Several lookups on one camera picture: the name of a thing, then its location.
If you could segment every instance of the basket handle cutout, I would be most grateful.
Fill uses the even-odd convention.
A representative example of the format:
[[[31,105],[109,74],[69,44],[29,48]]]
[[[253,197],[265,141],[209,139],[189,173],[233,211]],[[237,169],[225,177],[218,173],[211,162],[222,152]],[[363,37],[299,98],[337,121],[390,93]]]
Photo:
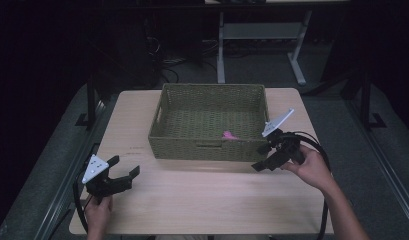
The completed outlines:
[[[222,141],[195,141],[197,148],[222,149]]]

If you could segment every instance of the black wall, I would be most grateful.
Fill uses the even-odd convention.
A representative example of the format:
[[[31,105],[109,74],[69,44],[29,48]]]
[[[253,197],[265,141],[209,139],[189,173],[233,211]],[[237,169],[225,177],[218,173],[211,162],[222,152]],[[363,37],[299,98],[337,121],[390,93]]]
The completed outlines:
[[[0,1],[0,224],[84,84],[79,17],[59,1]]]

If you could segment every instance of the table leg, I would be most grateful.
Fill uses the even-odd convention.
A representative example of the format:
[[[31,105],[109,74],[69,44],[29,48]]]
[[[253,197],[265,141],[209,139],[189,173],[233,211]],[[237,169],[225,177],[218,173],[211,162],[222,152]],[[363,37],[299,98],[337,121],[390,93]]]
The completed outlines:
[[[217,56],[217,83],[225,82],[225,64],[223,62],[223,12],[220,12],[219,22],[219,55]]]
[[[304,78],[304,75],[301,72],[301,68],[297,60],[298,60],[298,55],[301,50],[301,46],[303,45],[304,37],[306,36],[307,26],[310,21],[311,13],[312,11],[306,12],[303,22],[301,24],[299,33],[298,33],[297,46],[295,47],[293,52],[288,53],[288,59],[289,59],[289,62],[291,63],[292,70],[294,71],[295,78],[297,79],[298,84],[301,86],[306,85],[306,79]]]

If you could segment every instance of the dark background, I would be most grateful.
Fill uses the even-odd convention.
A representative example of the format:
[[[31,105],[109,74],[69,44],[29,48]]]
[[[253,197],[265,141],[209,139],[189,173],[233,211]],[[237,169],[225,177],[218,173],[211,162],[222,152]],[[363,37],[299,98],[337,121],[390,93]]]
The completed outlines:
[[[324,20],[330,14],[315,12],[306,41],[332,38],[334,27]],[[409,128],[409,1],[352,1],[345,19],[324,80],[362,66]],[[86,36],[101,20],[76,11],[70,1],[0,0],[0,224],[70,100],[94,71]],[[152,86],[145,85],[125,88]]]

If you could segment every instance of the desk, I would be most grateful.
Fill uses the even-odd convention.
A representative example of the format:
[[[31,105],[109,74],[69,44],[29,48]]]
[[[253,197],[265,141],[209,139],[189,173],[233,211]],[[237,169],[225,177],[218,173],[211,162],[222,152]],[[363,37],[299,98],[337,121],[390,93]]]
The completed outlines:
[[[108,233],[318,233],[323,196],[290,172],[257,173],[247,162],[155,159],[148,132],[160,92],[122,92],[103,136],[97,155],[120,156],[111,178],[141,166],[132,189],[114,196]],[[295,109],[282,130],[316,136],[295,89],[266,89],[266,98],[271,119]],[[70,232],[85,234],[77,214]],[[333,232],[330,219],[326,232]]]
[[[288,60],[296,77],[297,83],[301,86],[306,84],[305,77],[298,63],[298,57],[307,32],[307,27],[314,9],[334,9],[347,5],[350,0],[266,0],[264,4],[222,4],[216,0],[203,0],[201,4],[193,3],[153,3],[139,5],[120,6],[112,1],[105,1],[100,7],[89,7],[99,11],[140,11],[157,12],[166,10],[179,11],[218,11],[219,16],[219,49],[217,56],[217,82],[225,83],[225,71],[223,61],[223,40],[224,39],[296,39],[296,46],[292,52],[288,53]],[[302,21],[287,23],[226,23],[224,12],[228,11],[251,11],[271,9],[301,9],[306,10]]]

